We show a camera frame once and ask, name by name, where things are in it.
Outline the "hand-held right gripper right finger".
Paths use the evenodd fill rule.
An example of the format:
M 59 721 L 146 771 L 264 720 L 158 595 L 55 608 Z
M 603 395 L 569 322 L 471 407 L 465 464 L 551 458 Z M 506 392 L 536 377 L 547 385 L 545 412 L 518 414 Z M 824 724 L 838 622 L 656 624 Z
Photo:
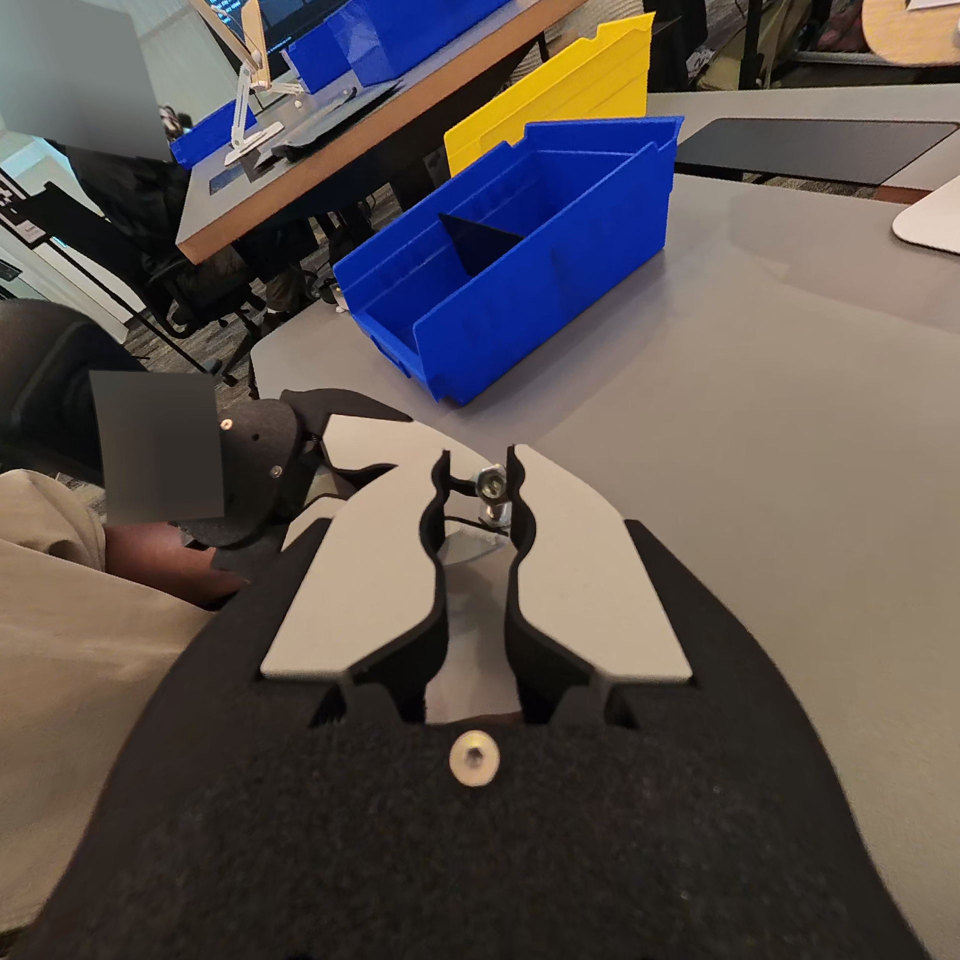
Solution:
M 525 718 L 607 718 L 624 689 L 693 670 L 627 520 L 527 444 L 508 451 L 505 652 Z

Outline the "dark flat tablet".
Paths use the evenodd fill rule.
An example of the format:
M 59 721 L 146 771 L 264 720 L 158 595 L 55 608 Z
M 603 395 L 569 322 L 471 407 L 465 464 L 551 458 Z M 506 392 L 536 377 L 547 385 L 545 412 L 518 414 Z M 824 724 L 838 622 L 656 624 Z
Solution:
M 957 131 L 952 122 L 724 117 L 678 144 L 675 172 L 880 186 Z

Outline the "brown wooden desk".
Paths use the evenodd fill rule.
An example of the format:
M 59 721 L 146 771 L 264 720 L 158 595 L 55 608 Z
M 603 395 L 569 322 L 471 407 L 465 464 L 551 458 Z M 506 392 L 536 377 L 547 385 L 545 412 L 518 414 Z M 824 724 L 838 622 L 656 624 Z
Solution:
M 257 179 L 245 172 L 216 193 L 210 180 L 225 171 L 226 150 L 217 150 L 191 174 L 176 236 L 179 250 L 202 262 L 274 217 L 303 216 L 296 205 L 330 189 L 352 202 L 341 172 L 360 175 L 361 166 L 383 162 L 372 190 L 421 160 L 442 142 L 447 128 L 471 114 L 483 96 L 495 95 L 540 35 L 583 6 L 582 1 L 508 2 L 414 66 L 376 109 L 348 124 L 305 158 L 272 164 Z

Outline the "yellow storage bin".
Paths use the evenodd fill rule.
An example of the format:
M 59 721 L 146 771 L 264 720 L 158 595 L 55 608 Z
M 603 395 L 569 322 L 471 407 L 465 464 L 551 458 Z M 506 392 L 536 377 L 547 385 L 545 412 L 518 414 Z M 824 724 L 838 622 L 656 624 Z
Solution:
M 646 115 L 654 12 L 602 23 L 444 135 L 451 176 L 500 143 L 514 145 L 530 123 Z

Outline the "computer monitor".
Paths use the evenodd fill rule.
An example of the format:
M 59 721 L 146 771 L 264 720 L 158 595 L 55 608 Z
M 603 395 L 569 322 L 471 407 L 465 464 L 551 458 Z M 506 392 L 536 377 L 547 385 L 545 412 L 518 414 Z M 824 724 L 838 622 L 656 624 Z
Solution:
M 234 36 L 244 40 L 242 11 L 248 1 L 206 1 L 205 4 Z M 259 1 L 258 4 L 267 53 L 272 57 L 322 24 L 347 1 Z

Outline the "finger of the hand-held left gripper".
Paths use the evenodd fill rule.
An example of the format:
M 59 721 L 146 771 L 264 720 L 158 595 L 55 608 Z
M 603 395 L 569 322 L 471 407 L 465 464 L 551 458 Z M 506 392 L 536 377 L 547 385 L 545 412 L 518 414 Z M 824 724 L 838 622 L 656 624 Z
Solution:
M 434 465 L 450 454 L 450 475 L 458 482 L 474 481 L 498 459 L 476 452 L 461 441 L 419 421 L 399 421 L 331 414 L 321 436 L 330 469 L 342 475 L 369 474 L 410 463 Z
M 335 519 L 348 501 L 348 498 L 334 494 L 322 494 L 312 500 L 289 524 L 280 551 L 286 551 L 316 522 L 330 522 Z

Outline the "person's left forearm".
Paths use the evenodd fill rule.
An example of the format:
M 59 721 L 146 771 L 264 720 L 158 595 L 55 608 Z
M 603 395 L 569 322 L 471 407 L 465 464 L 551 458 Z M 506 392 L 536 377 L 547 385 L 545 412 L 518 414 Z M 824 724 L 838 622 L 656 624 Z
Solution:
M 106 525 L 103 534 L 106 573 L 203 610 L 220 608 L 248 584 L 215 568 L 212 548 L 185 546 L 179 528 L 167 523 Z

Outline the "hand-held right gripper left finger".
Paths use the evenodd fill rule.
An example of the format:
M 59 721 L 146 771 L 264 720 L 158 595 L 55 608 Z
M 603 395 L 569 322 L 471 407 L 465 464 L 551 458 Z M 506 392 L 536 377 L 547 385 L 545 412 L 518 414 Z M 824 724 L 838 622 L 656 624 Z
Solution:
M 450 450 L 414 455 L 330 519 L 261 661 L 261 679 L 323 682 L 344 701 L 388 692 L 401 718 L 426 717 L 426 688 L 449 649 L 446 540 Z

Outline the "blue divided storage bin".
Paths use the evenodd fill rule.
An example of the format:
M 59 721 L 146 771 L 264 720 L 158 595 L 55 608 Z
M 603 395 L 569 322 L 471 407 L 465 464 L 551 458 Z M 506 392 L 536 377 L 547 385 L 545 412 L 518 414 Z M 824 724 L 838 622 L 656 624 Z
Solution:
M 666 244 L 681 116 L 528 124 L 333 270 L 352 318 L 463 406 Z

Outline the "small blue storage bin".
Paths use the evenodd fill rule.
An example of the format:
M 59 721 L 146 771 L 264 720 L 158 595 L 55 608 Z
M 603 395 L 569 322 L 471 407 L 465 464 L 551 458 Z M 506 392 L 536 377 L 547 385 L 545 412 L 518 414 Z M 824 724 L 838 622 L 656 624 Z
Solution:
M 166 138 L 174 161 L 185 171 L 231 142 L 234 101 L 229 101 L 198 122 L 168 104 L 160 110 Z

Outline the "white document stand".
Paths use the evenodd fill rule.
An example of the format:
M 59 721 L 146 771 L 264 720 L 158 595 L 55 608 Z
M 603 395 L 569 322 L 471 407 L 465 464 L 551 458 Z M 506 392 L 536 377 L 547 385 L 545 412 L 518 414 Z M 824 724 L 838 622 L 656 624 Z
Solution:
M 900 241 L 959 256 L 959 176 L 902 210 L 892 222 Z

